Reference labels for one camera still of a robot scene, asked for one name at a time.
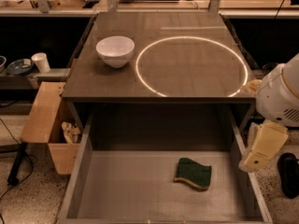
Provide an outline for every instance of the paper cup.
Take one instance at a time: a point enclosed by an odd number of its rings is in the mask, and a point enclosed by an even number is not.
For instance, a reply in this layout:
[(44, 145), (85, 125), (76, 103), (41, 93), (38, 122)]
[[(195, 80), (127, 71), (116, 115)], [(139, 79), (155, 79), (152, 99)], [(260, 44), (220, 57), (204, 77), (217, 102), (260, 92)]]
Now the paper cup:
[(40, 73), (49, 72), (50, 66), (46, 53), (39, 52), (37, 54), (34, 54), (31, 60), (35, 63)]

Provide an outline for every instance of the cable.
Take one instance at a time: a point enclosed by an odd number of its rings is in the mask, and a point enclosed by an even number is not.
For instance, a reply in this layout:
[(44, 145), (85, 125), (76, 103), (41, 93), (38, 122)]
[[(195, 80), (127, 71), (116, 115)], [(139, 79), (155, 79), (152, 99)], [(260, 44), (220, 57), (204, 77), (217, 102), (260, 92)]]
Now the cable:
[(4, 127), (6, 127), (7, 131), (10, 133), (10, 136), (14, 139), (14, 141), (17, 142), (17, 144), (19, 145), (19, 141), (12, 135), (11, 131), (9, 130), (9, 128), (7, 127), (7, 125), (2, 121), (2, 119), (0, 118), (0, 121), (3, 123)]
[(14, 152), (18, 152), (18, 151), (19, 151), (18, 149), (3, 150), (3, 151), (0, 151), (0, 154), (1, 153), (14, 153)]
[(9, 103), (9, 104), (7, 104), (7, 105), (1, 105), (1, 104), (0, 104), (0, 108), (9, 107), (9, 106), (11, 106), (11, 105), (13, 105), (13, 104), (15, 104), (15, 103), (17, 103), (17, 102), (19, 102), (19, 101), (13, 101), (13, 102), (11, 102), (11, 103)]
[(281, 4), (280, 4), (280, 7), (278, 8), (278, 12), (277, 12), (277, 14), (275, 15), (274, 19), (277, 18), (278, 13), (280, 12), (280, 10), (281, 10), (281, 8), (282, 8), (282, 5), (283, 5), (284, 1), (285, 1), (285, 0), (282, 0), (282, 2), (281, 2)]
[(193, 2), (196, 4), (196, 9), (199, 9), (197, 2), (195, 0), (193, 0)]
[[(31, 165), (31, 170), (30, 170), (29, 174), (28, 174), (23, 180), (21, 180), (17, 185), (12, 186), (10, 189), (7, 189), (7, 190), (0, 196), (0, 202), (2, 201), (3, 197), (4, 197), (10, 190), (14, 189), (15, 187), (19, 186), (19, 184), (23, 183), (23, 182), (24, 182), (24, 181), (25, 181), (25, 180), (32, 174), (32, 172), (34, 171), (34, 163), (36, 163), (36, 162), (32, 162), (32, 160), (30, 159), (30, 157), (29, 157), (29, 155), (28, 155), (27, 153), (26, 153), (26, 160), (27, 160), (27, 161), (30, 163), (30, 165)], [(5, 221), (4, 221), (4, 219), (3, 219), (2, 215), (1, 215), (1, 213), (0, 213), (0, 219), (1, 219), (2, 223), (5, 224)]]

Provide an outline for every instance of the light ring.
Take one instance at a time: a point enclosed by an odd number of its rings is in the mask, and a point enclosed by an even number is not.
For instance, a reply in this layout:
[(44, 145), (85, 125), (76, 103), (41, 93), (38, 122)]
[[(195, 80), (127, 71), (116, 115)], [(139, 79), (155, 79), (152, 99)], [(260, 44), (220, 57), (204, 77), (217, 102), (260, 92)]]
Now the light ring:
[[(148, 50), (150, 49), (151, 47), (159, 44), (159, 43), (162, 43), (164, 41), (169, 41), (169, 40), (177, 40), (177, 39), (192, 39), (192, 40), (200, 40), (200, 41), (206, 41), (206, 42), (209, 42), (209, 43), (212, 43), (212, 44), (215, 44), (217, 46), (220, 46), (228, 51), (230, 51), (232, 54), (234, 54), (234, 56), (242, 63), (243, 65), (243, 68), (244, 68), (244, 72), (245, 72), (245, 78), (244, 78), (244, 81), (242, 83), (242, 86), (244, 86), (247, 81), (248, 81), (248, 70), (247, 70), (247, 67), (245, 65), (245, 63), (243, 62), (242, 58), (236, 54), (232, 49), (226, 47), (225, 45), (223, 45), (222, 43), (220, 42), (217, 42), (217, 41), (214, 41), (214, 40), (211, 40), (211, 39), (207, 39), (207, 38), (203, 38), (203, 37), (199, 37), (199, 36), (173, 36), (173, 37), (168, 37), (168, 38), (164, 38), (164, 39), (161, 39), (161, 40), (158, 40), (158, 41), (155, 41), (151, 44), (149, 44), (147, 47), (145, 47), (144, 49), (141, 50), (141, 52), (139, 53), (137, 59), (136, 59), (136, 63), (135, 63), (135, 70), (136, 70), (136, 73), (137, 73), (137, 76), (139, 78), (139, 80), (141, 81), (141, 83), (146, 87), (148, 88), (150, 91), (156, 93), (157, 95), (159, 96), (162, 96), (162, 97), (167, 97), (168, 95), (164, 94), (164, 93), (161, 93), (161, 92), (158, 92), (156, 91), (155, 89), (153, 89), (144, 79), (143, 77), (140, 75), (140, 72), (139, 72), (139, 61), (140, 61), (140, 58), (142, 57), (142, 55)], [(235, 96), (236, 94), (238, 94), (242, 88), (242, 86), (235, 92), (233, 92), (232, 94), (228, 95), (228, 97), (233, 97)]]

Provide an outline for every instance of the green sponge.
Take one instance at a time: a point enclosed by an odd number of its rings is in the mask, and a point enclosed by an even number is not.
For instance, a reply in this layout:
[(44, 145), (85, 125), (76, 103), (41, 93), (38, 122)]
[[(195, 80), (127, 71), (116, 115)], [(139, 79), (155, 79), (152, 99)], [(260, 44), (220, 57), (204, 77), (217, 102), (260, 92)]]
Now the green sponge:
[(186, 182), (200, 190), (208, 190), (211, 183), (212, 167), (204, 166), (188, 158), (181, 158), (175, 182)]

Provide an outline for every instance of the countertop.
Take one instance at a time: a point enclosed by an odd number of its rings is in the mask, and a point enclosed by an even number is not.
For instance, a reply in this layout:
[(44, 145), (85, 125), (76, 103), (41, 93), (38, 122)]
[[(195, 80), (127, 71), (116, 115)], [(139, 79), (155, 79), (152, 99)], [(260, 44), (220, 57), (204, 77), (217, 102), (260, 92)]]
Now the countertop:
[[(115, 69), (97, 56), (103, 38), (124, 35), (135, 54)], [(71, 102), (237, 101), (254, 76), (221, 16), (209, 12), (100, 13), (64, 88)]]

